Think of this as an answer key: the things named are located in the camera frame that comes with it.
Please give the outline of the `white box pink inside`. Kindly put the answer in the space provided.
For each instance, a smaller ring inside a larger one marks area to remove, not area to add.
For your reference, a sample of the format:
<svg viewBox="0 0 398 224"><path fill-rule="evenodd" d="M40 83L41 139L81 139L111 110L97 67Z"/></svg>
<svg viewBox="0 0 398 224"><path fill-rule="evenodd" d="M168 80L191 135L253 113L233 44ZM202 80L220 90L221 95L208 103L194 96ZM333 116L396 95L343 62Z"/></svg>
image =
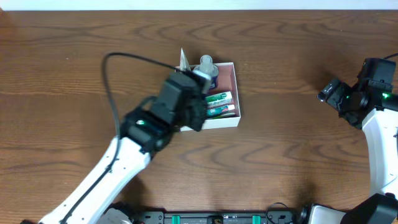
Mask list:
<svg viewBox="0 0 398 224"><path fill-rule="evenodd" d="M215 65L219 70L217 87L206 97L208 112L202 129L234 128L241 119L234 63Z"/></svg>

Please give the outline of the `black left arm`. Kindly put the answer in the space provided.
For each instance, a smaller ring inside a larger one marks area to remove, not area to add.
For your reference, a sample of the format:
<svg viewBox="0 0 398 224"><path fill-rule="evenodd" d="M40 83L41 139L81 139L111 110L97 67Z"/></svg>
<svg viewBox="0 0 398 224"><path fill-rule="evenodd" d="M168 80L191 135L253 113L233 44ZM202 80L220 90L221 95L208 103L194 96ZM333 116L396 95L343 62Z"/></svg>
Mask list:
<svg viewBox="0 0 398 224"><path fill-rule="evenodd" d="M202 72L172 72L158 96L125 115L99 163L73 193L40 222L97 223L122 189L145 169L181 127L201 131L211 78Z"/></svg>

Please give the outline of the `green white toothbrush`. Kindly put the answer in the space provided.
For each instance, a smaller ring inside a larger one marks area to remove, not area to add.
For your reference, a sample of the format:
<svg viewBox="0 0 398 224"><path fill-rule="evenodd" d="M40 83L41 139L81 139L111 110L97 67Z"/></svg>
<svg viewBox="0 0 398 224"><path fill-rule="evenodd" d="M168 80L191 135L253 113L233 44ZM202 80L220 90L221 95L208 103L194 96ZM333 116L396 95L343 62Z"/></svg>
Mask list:
<svg viewBox="0 0 398 224"><path fill-rule="evenodd" d="M236 113L229 112L229 113L220 114L218 116L214 116L214 117L211 117L211 118L208 118L208 119L209 120L210 119L223 119L223 118L229 118L229 117L234 117L234 116L236 116Z"/></svg>

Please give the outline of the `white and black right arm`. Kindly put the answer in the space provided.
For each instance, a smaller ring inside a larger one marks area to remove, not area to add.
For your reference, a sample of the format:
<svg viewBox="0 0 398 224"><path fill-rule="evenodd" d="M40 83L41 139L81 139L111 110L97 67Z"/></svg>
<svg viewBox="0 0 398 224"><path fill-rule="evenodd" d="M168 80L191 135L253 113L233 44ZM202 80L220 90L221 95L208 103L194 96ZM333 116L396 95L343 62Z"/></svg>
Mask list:
<svg viewBox="0 0 398 224"><path fill-rule="evenodd" d="M311 207L309 223L393 223L397 220L397 95L393 90L393 56L366 58L353 85L332 80L318 99L362 130L368 145L369 198L348 212Z"/></svg>

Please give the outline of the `small toothpaste tube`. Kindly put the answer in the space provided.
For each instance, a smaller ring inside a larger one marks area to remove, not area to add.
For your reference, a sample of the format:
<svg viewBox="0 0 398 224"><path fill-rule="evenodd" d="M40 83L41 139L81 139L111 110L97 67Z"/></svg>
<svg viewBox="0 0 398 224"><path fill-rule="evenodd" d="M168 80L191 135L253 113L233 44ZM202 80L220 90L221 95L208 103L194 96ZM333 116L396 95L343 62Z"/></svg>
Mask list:
<svg viewBox="0 0 398 224"><path fill-rule="evenodd" d="M213 118L216 116L220 116L222 114L226 114L235 110L235 105L223 105L215 108L210 108L206 111L206 116L208 118Z"/></svg>

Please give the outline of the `clear bottle blue label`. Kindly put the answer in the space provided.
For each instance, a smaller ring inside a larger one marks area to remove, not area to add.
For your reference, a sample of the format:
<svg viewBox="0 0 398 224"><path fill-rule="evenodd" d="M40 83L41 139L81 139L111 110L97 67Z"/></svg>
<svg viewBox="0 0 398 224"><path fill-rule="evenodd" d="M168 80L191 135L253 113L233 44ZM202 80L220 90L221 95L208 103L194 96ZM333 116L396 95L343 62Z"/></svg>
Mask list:
<svg viewBox="0 0 398 224"><path fill-rule="evenodd" d="M209 55L203 55L200 58L200 64L197 65L194 70L199 70L211 77L210 90L215 89L218 85L218 67L213 63L213 59Z"/></svg>

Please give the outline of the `green white soap packet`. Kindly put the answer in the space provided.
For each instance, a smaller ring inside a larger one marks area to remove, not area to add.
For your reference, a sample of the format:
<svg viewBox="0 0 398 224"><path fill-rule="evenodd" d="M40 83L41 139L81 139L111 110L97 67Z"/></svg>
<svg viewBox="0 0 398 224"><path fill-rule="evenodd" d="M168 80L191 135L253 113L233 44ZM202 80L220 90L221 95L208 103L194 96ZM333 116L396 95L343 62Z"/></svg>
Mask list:
<svg viewBox="0 0 398 224"><path fill-rule="evenodd" d="M214 108L217 106L227 105L232 102L233 96L230 91L209 95L205 98L207 107Z"/></svg>

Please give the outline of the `white squeeze tube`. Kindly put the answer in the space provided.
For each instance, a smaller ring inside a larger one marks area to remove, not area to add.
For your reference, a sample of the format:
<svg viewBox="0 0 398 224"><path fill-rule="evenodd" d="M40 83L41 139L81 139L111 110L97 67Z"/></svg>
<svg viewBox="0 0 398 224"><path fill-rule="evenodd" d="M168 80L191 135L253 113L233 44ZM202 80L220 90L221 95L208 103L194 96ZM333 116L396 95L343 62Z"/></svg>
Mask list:
<svg viewBox="0 0 398 224"><path fill-rule="evenodd" d="M188 59L187 59L183 49L181 49L181 51L180 51L180 66L179 66L179 69L181 71L191 71L190 64L188 62Z"/></svg>

